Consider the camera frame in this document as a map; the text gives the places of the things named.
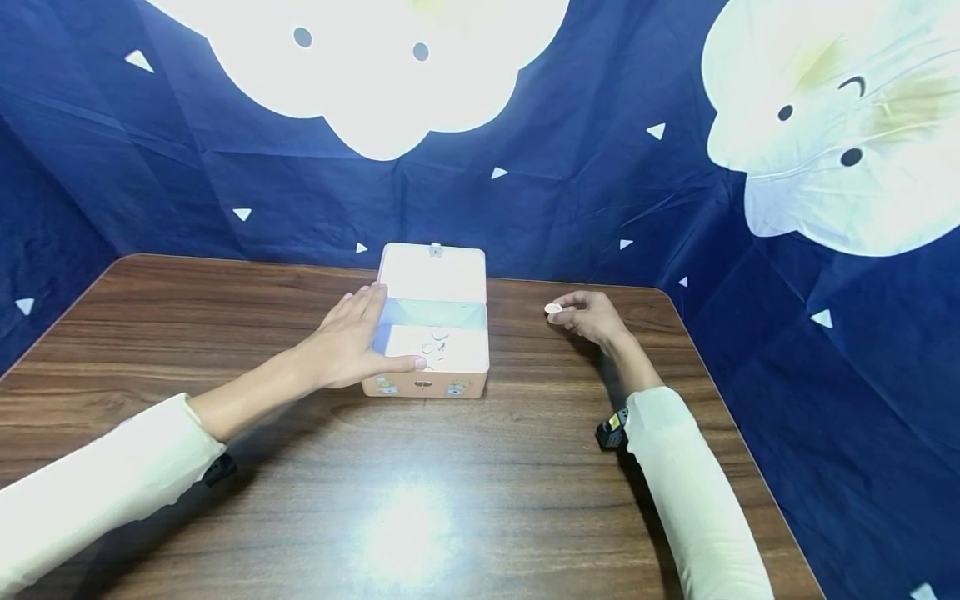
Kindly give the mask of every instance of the left hand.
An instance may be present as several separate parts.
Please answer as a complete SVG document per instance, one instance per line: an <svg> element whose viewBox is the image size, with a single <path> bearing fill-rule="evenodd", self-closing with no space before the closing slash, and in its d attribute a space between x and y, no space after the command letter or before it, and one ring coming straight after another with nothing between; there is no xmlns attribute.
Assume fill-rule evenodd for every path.
<svg viewBox="0 0 960 600"><path fill-rule="evenodd" d="M303 393L346 388L382 372L422 371L421 356L384 356L371 348L387 301L387 286L374 283L346 294L307 339L285 352Z"/></svg>

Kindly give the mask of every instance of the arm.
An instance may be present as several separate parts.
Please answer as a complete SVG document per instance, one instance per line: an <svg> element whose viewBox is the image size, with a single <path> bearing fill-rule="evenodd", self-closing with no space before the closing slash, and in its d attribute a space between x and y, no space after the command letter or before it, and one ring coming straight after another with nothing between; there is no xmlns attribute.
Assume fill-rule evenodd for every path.
<svg viewBox="0 0 960 600"><path fill-rule="evenodd" d="M550 322L598 344L616 364L628 451L643 469L687 600L772 600L770 580L730 482L696 420L663 385L606 295L574 292Z"/></svg>
<svg viewBox="0 0 960 600"><path fill-rule="evenodd" d="M171 397L0 490L0 598L104 533L173 504L225 446L278 406L380 372L422 369L370 350L386 288L347 294L295 348L206 394Z"/></svg>

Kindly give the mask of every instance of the hand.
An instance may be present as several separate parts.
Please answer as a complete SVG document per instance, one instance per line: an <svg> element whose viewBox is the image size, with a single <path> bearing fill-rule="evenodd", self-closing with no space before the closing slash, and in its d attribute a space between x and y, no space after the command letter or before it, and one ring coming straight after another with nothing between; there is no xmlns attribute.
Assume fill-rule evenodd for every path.
<svg viewBox="0 0 960 600"><path fill-rule="evenodd" d="M562 306L564 311L550 315L547 321L587 338L608 355L617 339L626 336L633 338L613 303L602 292L579 290L553 301Z"/></svg>
<svg viewBox="0 0 960 600"><path fill-rule="evenodd" d="M387 286L375 283L346 294L310 337L286 352L288 368L302 376L304 395L321 388L346 388L382 372L422 371L421 356L387 357L371 349L387 301Z"/></svg>

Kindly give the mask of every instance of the sticker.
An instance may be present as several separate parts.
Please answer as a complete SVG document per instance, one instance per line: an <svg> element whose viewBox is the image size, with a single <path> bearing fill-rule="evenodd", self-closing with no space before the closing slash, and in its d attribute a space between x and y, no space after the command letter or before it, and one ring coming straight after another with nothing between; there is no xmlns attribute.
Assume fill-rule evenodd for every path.
<svg viewBox="0 0 960 600"><path fill-rule="evenodd" d="M446 388L446 392L450 396L462 396L468 387L470 387L469 381L453 381Z"/></svg>

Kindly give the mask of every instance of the right hand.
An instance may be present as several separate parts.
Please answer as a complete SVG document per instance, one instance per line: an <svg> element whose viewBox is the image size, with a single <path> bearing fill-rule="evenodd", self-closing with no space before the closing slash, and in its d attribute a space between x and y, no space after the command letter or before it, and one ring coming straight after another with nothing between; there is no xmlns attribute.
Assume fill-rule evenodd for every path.
<svg viewBox="0 0 960 600"><path fill-rule="evenodd" d="M618 338L633 338L613 303L603 292L578 290L553 301L564 310L548 316L547 321L587 338L607 354L610 354L611 346Z"/></svg>

